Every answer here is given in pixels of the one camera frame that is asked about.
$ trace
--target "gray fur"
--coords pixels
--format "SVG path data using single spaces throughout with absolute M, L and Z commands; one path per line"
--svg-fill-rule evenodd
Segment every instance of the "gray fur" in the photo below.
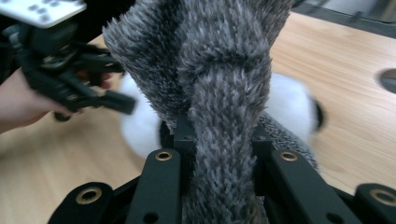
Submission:
M 270 48 L 291 0 L 141 0 L 104 29 L 107 46 L 171 131 L 188 113 L 197 133 L 184 223 L 263 223 L 249 144 L 262 122 L 278 148 L 308 146 L 263 114 Z

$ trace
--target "human hand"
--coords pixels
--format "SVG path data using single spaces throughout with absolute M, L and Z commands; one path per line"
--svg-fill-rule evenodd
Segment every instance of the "human hand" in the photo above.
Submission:
M 79 72 L 78 76 L 83 79 L 87 77 L 84 72 Z M 109 78 L 110 74 L 103 74 L 102 88 L 110 87 L 106 82 Z M 0 86 L 0 133 L 33 124 L 50 111 L 61 113 L 65 117 L 73 115 L 64 106 L 30 89 L 21 69 Z

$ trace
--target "fuzzy fabric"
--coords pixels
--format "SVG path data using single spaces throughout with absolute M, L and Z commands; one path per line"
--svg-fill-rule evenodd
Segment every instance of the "fuzzy fabric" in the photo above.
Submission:
M 312 151 L 262 113 L 269 51 L 291 0 L 141 0 L 104 29 L 114 57 L 131 74 L 171 132 L 188 114 L 197 133 L 184 223 L 263 223 L 252 182 L 250 139 L 259 121 L 277 148 Z

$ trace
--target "wooden surface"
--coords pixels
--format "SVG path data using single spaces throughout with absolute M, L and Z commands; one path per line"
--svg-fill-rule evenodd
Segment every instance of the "wooden surface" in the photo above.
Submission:
M 312 143 L 325 180 L 349 193 L 366 182 L 396 189 L 396 95 L 376 80 L 396 68 L 396 40 L 292 14 L 271 53 L 273 70 L 303 81 L 326 110 Z M 75 187 L 116 188 L 139 175 L 144 161 L 122 140 L 119 119 L 89 109 L 1 134 L 0 222 L 45 223 Z

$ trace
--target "gray textured fabric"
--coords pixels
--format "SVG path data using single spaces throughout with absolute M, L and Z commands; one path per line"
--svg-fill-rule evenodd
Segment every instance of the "gray textured fabric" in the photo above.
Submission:
M 141 0 L 104 28 L 107 46 L 131 73 L 154 110 L 175 128 L 187 113 L 197 133 L 184 223 L 263 223 L 253 190 L 249 144 L 261 121 L 276 147 L 308 146 L 263 114 L 269 50 L 291 0 Z

